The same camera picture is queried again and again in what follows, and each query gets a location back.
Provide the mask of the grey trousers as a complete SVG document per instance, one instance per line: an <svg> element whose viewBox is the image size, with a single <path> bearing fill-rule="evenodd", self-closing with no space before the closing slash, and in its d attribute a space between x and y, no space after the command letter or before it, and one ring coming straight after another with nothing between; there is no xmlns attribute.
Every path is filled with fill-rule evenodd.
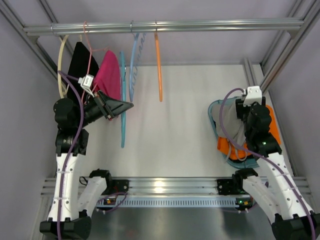
<svg viewBox="0 0 320 240"><path fill-rule="evenodd" d="M223 120L223 126L225 130L227 131L228 135L232 138L234 142L236 142L238 145L240 145L243 148L246 148L246 139L244 134L244 124L240 119L237 119L236 114L236 104L235 101L233 101L231 104L225 104L222 110L222 120ZM219 117L216 121L216 126L221 127L220 123L220 109L219 109Z"/></svg>

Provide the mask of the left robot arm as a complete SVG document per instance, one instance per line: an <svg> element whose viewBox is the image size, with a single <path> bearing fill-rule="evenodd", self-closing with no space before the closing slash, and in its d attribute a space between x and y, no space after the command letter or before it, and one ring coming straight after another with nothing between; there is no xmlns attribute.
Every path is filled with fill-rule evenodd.
<svg viewBox="0 0 320 240"><path fill-rule="evenodd" d="M79 193L81 168L87 153L89 133L85 127L104 117L112 120L133 108L133 103L96 92L86 103L70 98L58 100L53 107L58 131L56 181L51 209L39 231L57 240L86 240L92 228L92 214L102 195L117 195L109 170L93 170L85 189Z"/></svg>

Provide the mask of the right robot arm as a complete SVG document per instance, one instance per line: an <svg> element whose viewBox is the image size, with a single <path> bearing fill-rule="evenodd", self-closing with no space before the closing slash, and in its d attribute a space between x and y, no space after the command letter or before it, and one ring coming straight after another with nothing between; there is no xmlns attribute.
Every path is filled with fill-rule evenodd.
<svg viewBox="0 0 320 240"><path fill-rule="evenodd" d="M306 202L285 163L282 149L270 133L272 118L265 100L248 104L235 101L236 116L244 124L248 152L266 176L268 188L254 169L238 170L234 177L264 211L277 240L315 240L320 215Z"/></svg>

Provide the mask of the teal plastic hanger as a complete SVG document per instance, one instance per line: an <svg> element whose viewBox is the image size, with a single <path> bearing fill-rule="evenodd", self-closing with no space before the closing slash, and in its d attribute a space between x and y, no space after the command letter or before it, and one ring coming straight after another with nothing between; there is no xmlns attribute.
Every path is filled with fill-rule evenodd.
<svg viewBox="0 0 320 240"><path fill-rule="evenodd" d="M120 75L121 75L121 100L126 101L127 99L127 87L126 87L126 63L125 54L123 51L120 52ZM126 113L121 114L121 148L125 147L126 141Z"/></svg>

